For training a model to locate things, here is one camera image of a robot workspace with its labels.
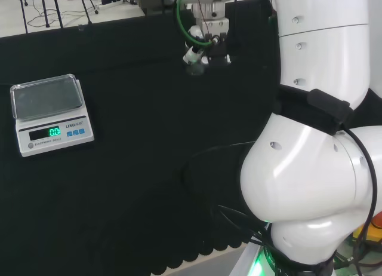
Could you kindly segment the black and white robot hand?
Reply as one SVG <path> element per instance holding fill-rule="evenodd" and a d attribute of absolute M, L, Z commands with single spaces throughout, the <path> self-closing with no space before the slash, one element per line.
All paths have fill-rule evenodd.
<path fill-rule="evenodd" d="M 189 75 L 202 75 L 209 68 L 228 66 L 231 63 L 227 52 L 229 19 L 197 19 L 188 34 L 200 43 L 211 42 L 210 46 L 201 46 L 186 40 L 183 63 Z"/>

